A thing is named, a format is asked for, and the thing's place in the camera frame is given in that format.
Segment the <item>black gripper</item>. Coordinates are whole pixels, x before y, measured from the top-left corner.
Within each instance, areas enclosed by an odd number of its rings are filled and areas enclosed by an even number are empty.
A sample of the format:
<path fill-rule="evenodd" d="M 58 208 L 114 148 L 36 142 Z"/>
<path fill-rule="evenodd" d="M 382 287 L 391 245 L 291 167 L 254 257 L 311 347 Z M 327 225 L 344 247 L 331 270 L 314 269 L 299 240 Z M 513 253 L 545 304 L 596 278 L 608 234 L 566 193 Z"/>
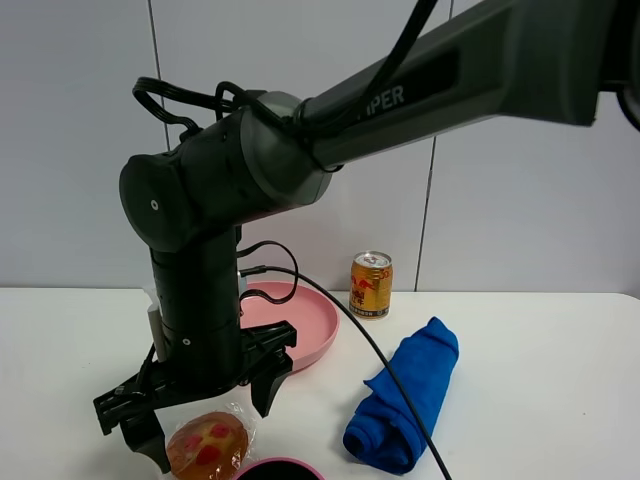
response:
<path fill-rule="evenodd" d="M 163 474 L 171 471 L 171 465 L 154 411 L 248 385 L 254 409 L 267 417 L 292 373 L 287 348 L 296 345 L 297 331 L 287 321 L 246 329 L 232 324 L 198 337 L 167 340 L 165 362 L 148 355 L 136 374 L 93 400 L 102 433 L 108 435 L 120 424 L 129 449 L 151 459 Z"/>

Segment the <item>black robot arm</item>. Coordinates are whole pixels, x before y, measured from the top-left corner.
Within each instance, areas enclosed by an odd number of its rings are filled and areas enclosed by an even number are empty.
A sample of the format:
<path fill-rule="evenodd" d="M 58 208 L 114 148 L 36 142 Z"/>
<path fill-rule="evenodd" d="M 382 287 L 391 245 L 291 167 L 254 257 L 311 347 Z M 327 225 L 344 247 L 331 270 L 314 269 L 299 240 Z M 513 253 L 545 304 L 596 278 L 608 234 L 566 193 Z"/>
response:
<path fill-rule="evenodd" d="M 315 203 L 345 164 L 495 116 L 594 122 L 601 92 L 639 121 L 635 1 L 483 1 L 434 30 L 420 1 L 391 53 L 306 100 L 142 77 L 135 99 L 182 125 L 168 152 L 131 157 L 126 217 L 148 246 L 161 326 L 139 373 L 94 402 L 101 429 L 171 469 L 158 410 L 249 385 L 261 415 L 292 370 L 294 327 L 244 329 L 245 223 Z"/>

